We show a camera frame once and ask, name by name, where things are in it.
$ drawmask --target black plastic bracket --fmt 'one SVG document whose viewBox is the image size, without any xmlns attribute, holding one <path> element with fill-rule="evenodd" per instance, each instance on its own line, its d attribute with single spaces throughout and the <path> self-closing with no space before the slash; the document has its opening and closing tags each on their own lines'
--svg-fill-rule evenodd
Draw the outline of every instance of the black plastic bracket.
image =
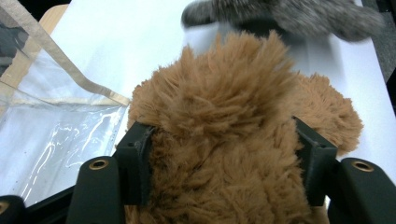
<svg viewBox="0 0 396 224">
<path fill-rule="evenodd" d="M 327 167 L 332 166 L 337 154 L 337 147 L 311 129 L 300 119 L 295 118 L 297 133 L 304 148 L 297 151 L 300 167 L 303 172 L 304 188 L 311 206 L 322 206 L 326 192 L 322 187 L 322 179 Z"/>
<path fill-rule="evenodd" d="M 124 204 L 146 205 L 149 202 L 149 153 L 153 133 L 153 126 L 135 122 L 117 145 L 113 157 L 119 163 Z"/>
</svg>

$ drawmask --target clear plastic sheet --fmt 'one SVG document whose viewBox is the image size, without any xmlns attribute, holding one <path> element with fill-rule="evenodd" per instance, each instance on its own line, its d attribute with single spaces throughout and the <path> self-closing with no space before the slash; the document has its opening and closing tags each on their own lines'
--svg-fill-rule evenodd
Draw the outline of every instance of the clear plastic sheet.
<svg viewBox="0 0 396 224">
<path fill-rule="evenodd" d="M 111 155 L 129 100 L 43 46 L 8 6 L 21 9 L 0 3 L 0 195 L 29 206 L 73 186 L 83 162 Z"/>
</svg>

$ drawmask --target stuffed animal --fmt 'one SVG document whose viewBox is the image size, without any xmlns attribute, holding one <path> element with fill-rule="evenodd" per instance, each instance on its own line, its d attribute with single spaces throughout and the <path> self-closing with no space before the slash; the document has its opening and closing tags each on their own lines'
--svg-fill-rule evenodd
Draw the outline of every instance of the stuffed animal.
<svg viewBox="0 0 396 224">
<path fill-rule="evenodd" d="M 260 17 L 275 20 L 287 32 L 319 37 L 331 33 L 346 41 L 376 35 L 382 16 L 353 0 L 204 0 L 188 5 L 182 14 L 185 27 L 215 21 L 241 25 Z"/>
<path fill-rule="evenodd" d="M 287 49 L 230 34 L 207 53 L 184 48 L 137 86 L 129 124 L 152 125 L 147 206 L 129 206 L 129 223 L 319 223 L 308 205 L 296 151 L 296 116 L 344 154 L 358 144 L 361 120 L 320 75 L 291 71 Z"/>
</svg>

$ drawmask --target brown plush toy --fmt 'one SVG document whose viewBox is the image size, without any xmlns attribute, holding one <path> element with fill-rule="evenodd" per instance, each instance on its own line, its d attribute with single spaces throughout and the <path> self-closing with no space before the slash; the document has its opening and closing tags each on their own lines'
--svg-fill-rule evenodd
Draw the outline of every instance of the brown plush toy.
<svg viewBox="0 0 396 224">
<path fill-rule="evenodd" d="M 233 34 L 136 87 L 129 127 L 156 131 L 149 202 L 126 208 L 129 223 L 326 221 L 305 198 L 292 116 L 338 154 L 356 147 L 361 120 L 329 79 L 291 72 L 286 52 L 275 33 Z"/>
</svg>

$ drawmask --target white surface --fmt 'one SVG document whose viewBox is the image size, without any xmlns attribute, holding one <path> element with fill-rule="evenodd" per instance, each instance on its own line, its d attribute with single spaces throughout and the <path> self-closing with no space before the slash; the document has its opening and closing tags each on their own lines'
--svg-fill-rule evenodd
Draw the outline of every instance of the white surface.
<svg viewBox="0 0 396 224">
<path fill-rule="evenodd" d="M 95 73 L 123 80 L 121 87 L 113 89 L 131 95 L 159 65 L 177 59 L 182 46 L 190 44 L 201 53 L 209 48 L 217 31 L 225 34 L 230 30 L 215 23 L 184 32 L 180 16 L 189 2 L 73 0 L 53 38 L 88 77 Z M 371 39 L 353 44 L 334 36 L 286 39 L 297 62 L 295 69 L 329 77 L 337 90 L 352 99 L 361 116 L 361 143 L 348 157 L 376 163 L 396 183 L 396 119 Z"/>
</svg>

